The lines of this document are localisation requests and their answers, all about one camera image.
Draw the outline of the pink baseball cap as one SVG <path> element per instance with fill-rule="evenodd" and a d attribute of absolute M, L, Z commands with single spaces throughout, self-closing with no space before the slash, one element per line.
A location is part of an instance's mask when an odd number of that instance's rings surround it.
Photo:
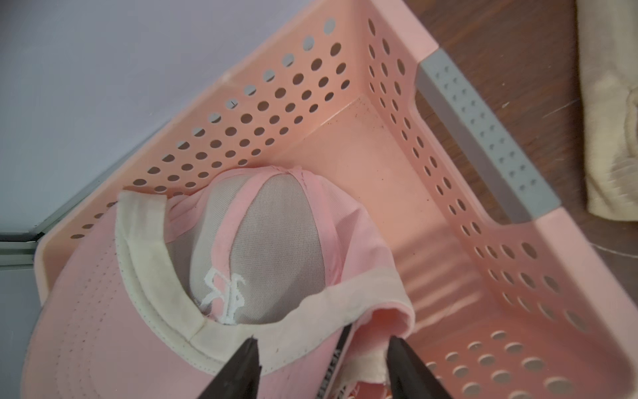
<path fill-rule="evenodd" d="M 21 395 L 196 398 L 255 338 L 260 398 L 379 398 L 414 326 L 358 201 L 299 168 L 226 171 L 191 196 L 119 194 L 48 295 Z"/>

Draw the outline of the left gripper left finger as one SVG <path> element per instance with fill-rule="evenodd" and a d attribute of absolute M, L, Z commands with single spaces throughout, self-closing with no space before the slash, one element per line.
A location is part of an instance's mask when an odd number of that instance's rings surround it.
<path fill-rule="evenodd" d="M 249 337 L 202 391 L 199 399 L 256 399 L 261 371 L 258 341 Z"/>

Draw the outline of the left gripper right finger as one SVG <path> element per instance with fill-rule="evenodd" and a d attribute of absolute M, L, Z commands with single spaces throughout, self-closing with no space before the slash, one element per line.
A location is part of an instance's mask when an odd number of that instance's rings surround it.
<path fill-rule="evenodd" d="M 386 365 L 394 399 L 452 399 L 405 339 L 390 338 Z"/>

